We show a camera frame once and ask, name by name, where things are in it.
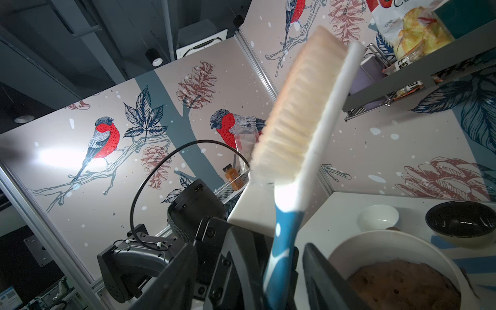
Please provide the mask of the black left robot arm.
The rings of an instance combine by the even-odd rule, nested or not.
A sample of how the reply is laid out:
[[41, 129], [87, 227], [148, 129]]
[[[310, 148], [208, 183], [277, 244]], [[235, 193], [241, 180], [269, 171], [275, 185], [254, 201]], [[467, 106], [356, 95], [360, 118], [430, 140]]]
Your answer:
[[160, 238], [136, 226], [98, 255], [105, 287], [134, 309], [263, 309], [261, 280], [271, 237], [227, 223], [225, 208], [201, 180], [169, 207], [185, 236]]

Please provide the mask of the blue white scrub brush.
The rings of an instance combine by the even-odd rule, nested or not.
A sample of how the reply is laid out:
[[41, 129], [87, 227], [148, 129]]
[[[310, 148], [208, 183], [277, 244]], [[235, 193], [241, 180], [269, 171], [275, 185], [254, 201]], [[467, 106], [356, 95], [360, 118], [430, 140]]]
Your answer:
[[364, 46], [344, 45], [324, 27], [308, 39], [291, 67], [254, 148], [251, 174], [274, 187], [275, 236], [263, 277], [268, 309], [284, 309], [295, 239], [312, 183], [346, 102]]

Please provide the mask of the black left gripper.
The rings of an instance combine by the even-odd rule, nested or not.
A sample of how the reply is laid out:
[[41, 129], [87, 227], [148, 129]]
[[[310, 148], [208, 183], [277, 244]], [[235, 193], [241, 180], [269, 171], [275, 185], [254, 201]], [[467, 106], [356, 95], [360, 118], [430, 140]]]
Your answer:
[[205, 309], [296, 309], [299, 214], [276, 211], [273, 237], [226, 222], [225, 207], [201, 180], [170, 201], [169, 224], [198, 255], [195, 297]]

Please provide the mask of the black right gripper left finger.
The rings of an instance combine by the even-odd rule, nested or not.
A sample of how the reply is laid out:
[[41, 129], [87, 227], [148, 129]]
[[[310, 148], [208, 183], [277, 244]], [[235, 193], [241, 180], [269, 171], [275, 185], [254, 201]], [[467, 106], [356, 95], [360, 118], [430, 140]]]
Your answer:
[[198, 255], [192, 244], [185, 244], [169, 260], [164, 251], [131, 250], [127, 253], [127, 268], [131, 273], [154, 278], [131, 309], [191, 309], [198, 269]]

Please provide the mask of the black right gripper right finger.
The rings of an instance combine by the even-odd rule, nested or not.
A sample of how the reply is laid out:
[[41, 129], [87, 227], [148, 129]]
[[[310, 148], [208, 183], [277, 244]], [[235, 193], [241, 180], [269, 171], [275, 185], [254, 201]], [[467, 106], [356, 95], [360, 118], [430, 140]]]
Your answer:
[[302, 265], [311, 309], [369, 309], [315, 245], [306, 244]]

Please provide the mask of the white ceramic flower pot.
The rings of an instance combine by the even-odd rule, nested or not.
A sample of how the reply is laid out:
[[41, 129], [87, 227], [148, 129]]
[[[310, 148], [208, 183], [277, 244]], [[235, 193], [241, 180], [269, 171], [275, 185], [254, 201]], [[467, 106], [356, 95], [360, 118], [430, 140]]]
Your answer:
[[363, 232], [329, 261], [370, 309], [479, 309], [462, 271], [427, 241], [400, 231]]

